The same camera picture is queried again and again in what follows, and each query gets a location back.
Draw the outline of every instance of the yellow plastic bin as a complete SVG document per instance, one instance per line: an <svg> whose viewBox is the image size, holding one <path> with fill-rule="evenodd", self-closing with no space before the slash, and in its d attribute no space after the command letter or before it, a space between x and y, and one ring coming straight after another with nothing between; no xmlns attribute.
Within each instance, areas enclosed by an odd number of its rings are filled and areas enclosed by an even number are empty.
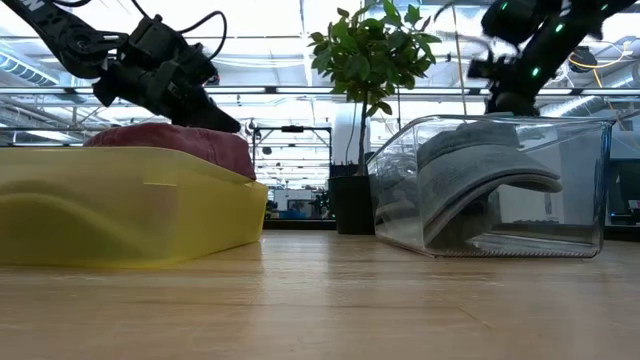
<svg viewBox="0 0 640 360"><path fill-rule="evenodd" d="M148 268L258 241L267 188L180 151L0 149L0 264Z"/></svg>

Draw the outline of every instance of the table surface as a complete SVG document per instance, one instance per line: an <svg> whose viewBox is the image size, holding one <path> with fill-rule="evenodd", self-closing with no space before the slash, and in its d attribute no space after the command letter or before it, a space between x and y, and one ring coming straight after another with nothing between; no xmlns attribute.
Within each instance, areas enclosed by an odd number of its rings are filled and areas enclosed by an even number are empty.
<svg viewBox="0 0 640 360"><path fill-rule="evenodd" d="M640 244L431 259L333 232L158 270L0 267L7 360L638 359Z"/></svg>

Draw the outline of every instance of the ceiling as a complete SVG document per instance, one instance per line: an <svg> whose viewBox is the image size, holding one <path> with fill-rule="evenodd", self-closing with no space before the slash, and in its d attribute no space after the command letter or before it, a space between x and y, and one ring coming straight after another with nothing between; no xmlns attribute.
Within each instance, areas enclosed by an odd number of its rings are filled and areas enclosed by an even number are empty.
<svg viewBox="0 0 640 360"><path fill-rule="evenodd" d="M164 22L171 27L181 29L190 26L212 10L221 10L228 19L228 38L222 52L214 59L221 75L221 86L290 86L296 88L330 86L327 79L319 77L311 70L313 59L311 49L306 45L309 34L315 31L326 32L330 21L335 21L338 15L337 7L354 12L361 6L360 0L140 0L141 6L149 14L161 14ZM396 1L401 12L405 11L408 3L417 1ZM476 1L474 4L486 3ZM434 14L439 5L421 5L423 14ZM438 63L427 72L426 79L419 79L418 87L458 88L461 86L459 72L466 72L468 62L473 57L485 56L485 47L466 40L460 41L460 56L456 53L456 43L446 34L456 30L463 35L482 37L480 19L485 5L461 5L456 8L457 27L451 10L442 13L438 20L431 24L427 31L440 35L441 44L433 45L433 52ZM129 33L132 31L141 15L129 0L93 0L86 6L71 9L78 17L99 30L109 30ZM76 79L68 74L47 49L36 33L0 3L0 59L4 55L21 61L37 73L42 73L58 86L88 86L91 81ZM380 9L373 8L369 16L381 17ZM592 53L597 54L599 64L606 65L599 70L604 79L604 86L612 85L607 81L625 66L635 62L640 55L640 41L636 36L640 30L637 22L640 15L635 14L635 8L628 13L617 14L604 24L605 39L596 42L586 39ZM191 43L201 42L208 51L217 48L222 34L222 23L219 18L213 18L200 28L190 32L187 40ZM489 42L496 53L513 53L513 49L501 42ZM447 62L448 55L452 61ZM466 87L486 86L486 82L475 79L462 79ZM0 71L1 87L32 87L34 84L18 76ZM547 87L595 87L592 73L576 74L570 72L564 65L556 80ZM54 126L57 120L67 122L74 119L85 119L83 125L91 127L107 127L112 124L131 124L141 121L163 121L154 117L145 109L121 103L109 109L104 109L89 95L82 95L82 101L70 101L69 98L47 95L11 95L15 101L27 105L37 106L40 110L53 115L49 126ZM298 124L316 127L339 127L344 123L350 125L352 110L344 111L343 99L304 93L288 95L220 94L213 95L216 102L232 116L249 123L251 119L262 126L281 126ZM417 117L429 114L463 114L464 106L461 97L454 94L438 96L414 96L405 98L401 107L401 121L407 123ZM468 114L482 114L484 108L482 98L467 98ZM553 102L567 101L565 98L541 98L541 105ZM372 119L371 141L375 149L397 131L397 104L393 104L394 116L387 117L377 114ZM25 138L30 141L55 141L35 136ZM277 144L299 142L308 147L290 148L278 147ZM270 137L263 144L273 145L273 153L263 157L273 159L289 159L287 164L292 167L286 176L281 172L260 169L260 173L268 183L280 183L282 179L290 179L290 184L321 185L326 179L326 168L320 170L300 169L293 159L322 159L322 163L307 162L308 166L326 165L328 149L314 134L296 135L295 138Z"/></svg>

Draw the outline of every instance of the plant stem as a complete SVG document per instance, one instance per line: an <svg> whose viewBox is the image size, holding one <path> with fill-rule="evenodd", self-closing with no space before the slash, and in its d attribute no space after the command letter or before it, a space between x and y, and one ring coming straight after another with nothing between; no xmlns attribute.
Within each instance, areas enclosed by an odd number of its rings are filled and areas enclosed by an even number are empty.
<svg viewBox="0 0 640 360"><path fill-rule="evenodd" d="M364 100L362 101L362 116L360 117L360 144L358 146L358 172L356 176L362 176L364 171L364 136L367 130L367 100L369 92L364 91Z"/></svg>

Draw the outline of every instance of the potted plant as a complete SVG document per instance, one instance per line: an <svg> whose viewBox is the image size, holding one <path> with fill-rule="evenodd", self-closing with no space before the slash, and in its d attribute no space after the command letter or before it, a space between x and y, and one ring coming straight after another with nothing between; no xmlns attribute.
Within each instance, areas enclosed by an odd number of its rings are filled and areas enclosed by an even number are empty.
<svg viewBox="0 0 640 360"><path fill-rule="evenodd" d="M358 170L354 176L329 179L329 195L336 215L337 228L343 234L372 234L373 210L369 179L366 176L364 138L367 118L382 110L392 115L391 106L384 102L395 94L396 88L412 89L416 77L425 77L435 63L430 45L440 40L424 33L430 19L423 20L420 10L409 5L401 17L395 5L381 2L382 19L360 19L374 3L353 15L338 8L340 20L330 23L327 35L311 34L315 59L311 67L333 82L332 94L345 94L347 101L362 105Z"/></svg>

